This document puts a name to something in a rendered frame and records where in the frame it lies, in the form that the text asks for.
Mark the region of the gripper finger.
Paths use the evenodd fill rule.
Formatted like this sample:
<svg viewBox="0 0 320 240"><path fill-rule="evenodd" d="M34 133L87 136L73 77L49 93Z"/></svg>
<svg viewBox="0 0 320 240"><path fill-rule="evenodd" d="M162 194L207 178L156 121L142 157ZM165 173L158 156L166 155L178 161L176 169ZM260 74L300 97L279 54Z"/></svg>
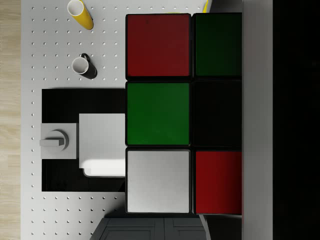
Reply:
<svg viewBox="0 0 320 240"><path fill-rule="evenodd" d="M242 216L205 215L210 240L242 240Z"/></svg>
<svg viewBox="0 0 320 240"><path fill-rule="evenodd" d="M242 0L212 0L210 13L241 13Z"/></svg>

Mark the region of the puzzle cube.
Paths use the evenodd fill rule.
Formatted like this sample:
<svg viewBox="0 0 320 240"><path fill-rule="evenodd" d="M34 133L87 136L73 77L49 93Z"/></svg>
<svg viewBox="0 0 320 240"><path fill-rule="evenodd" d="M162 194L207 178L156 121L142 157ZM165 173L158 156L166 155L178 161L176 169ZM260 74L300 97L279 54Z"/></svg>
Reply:
<svg viewBox="0 0 320 240"><path fill-rule="evenodd" d="M125 17L126 211L242 213L242 80L236 65L197 73L201 19L236 30L227 55L241 61L241 15Z"/></svg>

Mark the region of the yellow mug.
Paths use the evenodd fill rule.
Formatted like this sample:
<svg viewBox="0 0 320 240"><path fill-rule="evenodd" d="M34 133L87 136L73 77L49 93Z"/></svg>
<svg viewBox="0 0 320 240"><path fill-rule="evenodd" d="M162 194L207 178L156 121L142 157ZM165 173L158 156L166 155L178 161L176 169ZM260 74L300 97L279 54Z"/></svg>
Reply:
<svg viewBox="0 0 320 240"><path fill-rule="evenodd" d="M91 30L94 27L93 19L82 0L70 0L67 11L85 29Z"/></svg>

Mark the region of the black mug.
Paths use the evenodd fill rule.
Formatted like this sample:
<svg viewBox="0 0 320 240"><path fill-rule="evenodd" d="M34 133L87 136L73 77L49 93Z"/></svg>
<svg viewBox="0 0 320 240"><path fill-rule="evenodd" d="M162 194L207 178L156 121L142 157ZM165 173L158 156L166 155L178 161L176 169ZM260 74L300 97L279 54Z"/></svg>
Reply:
<svg viewBox="0 0 320 240"><path fill-rule="evenodd" d="M71 64L72 70L87 79L94 79L98 75L96 67L91 63L90 57L82 53L80 57L75 58Z"/></svg>

